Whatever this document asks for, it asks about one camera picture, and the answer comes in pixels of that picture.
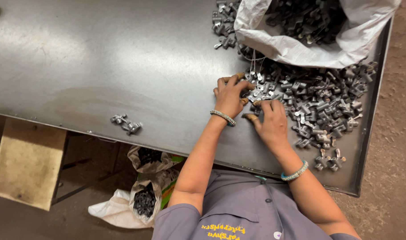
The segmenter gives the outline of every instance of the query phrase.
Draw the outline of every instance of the hand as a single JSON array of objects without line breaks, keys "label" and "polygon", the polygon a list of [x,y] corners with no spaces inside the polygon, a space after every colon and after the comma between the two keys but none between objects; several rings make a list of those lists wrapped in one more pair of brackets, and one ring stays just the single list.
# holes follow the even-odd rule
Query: hand
[{"label": "hand", "polygon": [[218,79],[218,87],[213,90],[216,96],[215,110],[226,114],[228,117],[235,118],[243,111],[243,106],[248,102],[240,100],[240,92],[248,85],[247,81],[241,81],[237,85],[238,75],[229,78],[225,85],[224,78]]},{"label": "hand", "polygon": [[287,140],[287,118],[283,104],[278,100],[262,101],[263,123],[258,117],[250,117],[260,138],[278,157],[282,151],[290,148]]}]

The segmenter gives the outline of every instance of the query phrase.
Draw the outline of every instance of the white sack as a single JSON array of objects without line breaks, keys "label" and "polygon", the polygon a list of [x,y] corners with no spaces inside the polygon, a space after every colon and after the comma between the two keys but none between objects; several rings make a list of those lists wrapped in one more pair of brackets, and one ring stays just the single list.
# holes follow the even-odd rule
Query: white sack
[{"label": "white sack", "polygon": [[401,0],[339,1],[348,20],[336,43],[306,46],[288,36],[274,36],[269,30],[272,27],[265,24],[271,0],[241,1],[234,23],[237,39],[274,61],[303,67],[344,68],[369,54]]},{"label": "white sack", "polygon": [[[160,212],[162,200],[170,198],[174,183],[179,176],[179,171],[168,169],[156,174],[141,174],[130,192],[117,189],[109,201],[89,206],[88,212],[92,216],[101,218],[111,225],[121,228],[152,228],[157,214]],[[135,194],[152,183],[156,196],[154,211],[150,217],[139,215],[135,209]]]}]

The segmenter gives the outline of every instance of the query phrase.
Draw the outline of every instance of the gray shirt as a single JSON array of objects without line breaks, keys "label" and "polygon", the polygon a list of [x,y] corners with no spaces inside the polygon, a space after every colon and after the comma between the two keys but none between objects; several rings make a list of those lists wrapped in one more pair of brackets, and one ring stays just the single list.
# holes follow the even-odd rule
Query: gray shirt
[{"label": "gray shirt", "polygon": [[191,204],[159,212],[152,240],[357,240],[328,236],[298,210],[288,184],[245,172],[213,170],[203,213]]}]

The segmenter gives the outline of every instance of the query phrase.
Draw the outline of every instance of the shirt button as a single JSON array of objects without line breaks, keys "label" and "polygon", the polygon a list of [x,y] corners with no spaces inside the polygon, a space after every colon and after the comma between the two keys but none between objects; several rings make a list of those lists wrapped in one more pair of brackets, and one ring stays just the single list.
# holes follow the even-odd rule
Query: shirt button
[{"label": "shirt button", "polygon": [[280,237],[281,237],[281,232],[275,232],[274,233],[274,238],[275,239],[280,240]]}]

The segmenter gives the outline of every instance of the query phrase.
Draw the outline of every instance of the woman's left hand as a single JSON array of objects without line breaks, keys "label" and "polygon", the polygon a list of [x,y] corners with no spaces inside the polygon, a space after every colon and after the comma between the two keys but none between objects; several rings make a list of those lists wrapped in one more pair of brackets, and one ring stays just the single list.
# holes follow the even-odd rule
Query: woman's left hand
[{"label": "woman's left hand", "polygon": [[237,117],[247,103],[245,100],[240,100],[240,92],[247,87],[248,81],[244,80],[236,85],[237,81],[238,75],[229,78],[226,85],[224,78],[220,78],[218,87],[213,90],[216,96],[215,110],[231,118]]}]

